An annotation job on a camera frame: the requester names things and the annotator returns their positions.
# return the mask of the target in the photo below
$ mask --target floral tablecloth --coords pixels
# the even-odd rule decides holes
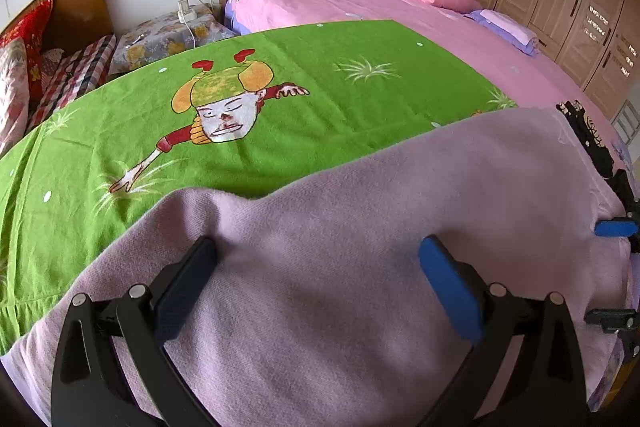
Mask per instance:
[[[204,4],[199,4],[194,9],[198,17],[188,25],[195,36],[196,47],[236,36],[217,22]],[[178,20],[178,13],[162,15],[143,22],[120,38],[109,74],[137,70],[193,47],[193,37],[187,26]]]

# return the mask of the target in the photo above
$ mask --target cartoon hand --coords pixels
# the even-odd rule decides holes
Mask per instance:
[[[120,178],[113,185],[111,185],[111,187],[109,187],[109,192],[113,194],[114,192],[121,190],[121,188],[123,187],[125,192],[129,192],[133,184],[138,179],[138,176],[142,174],[143,170],[145,170],[145,166],[143,165],[143,163],[139,163],[132,169],[129,169],[122,178]]]
[[[304,87],[296,86],[296,84],[285,84],[276,93],[276,98],[282,96],[296,96],[297,94],[309,94]]]

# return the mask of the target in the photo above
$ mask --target checkered fabric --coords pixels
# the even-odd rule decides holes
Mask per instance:
[[[116,47],[115,35],[106,35],[70,57],[63,58],[47,91],[31,115],[27,131],[69,102],[101,86],[107,77]]]

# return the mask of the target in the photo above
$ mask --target yellow cartoon hat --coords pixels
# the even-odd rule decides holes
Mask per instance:
[[[269,85],[273,71],[264,62],[246,60],[255,50],[242,50],[234,55],[240,65],[222,71],[211,71],[213,60],[194,62],[192,68],[202,68],[174,94],[171,107],[175,112],[185,112],[190,107],[225,100],[245,91],[259,91]]]

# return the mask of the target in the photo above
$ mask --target pink bed sheet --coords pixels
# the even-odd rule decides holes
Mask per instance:
[[[233,0],[230,7],[234,26],[242,33],[345,20],[395,20],[466,62],[520,107],[554,107],[578,100],[616,166],[623,166],[618,133],[571,77],[545,55],[529,57],[459,13],[419,0]],[[410,56],[411,50],[401,52]]]

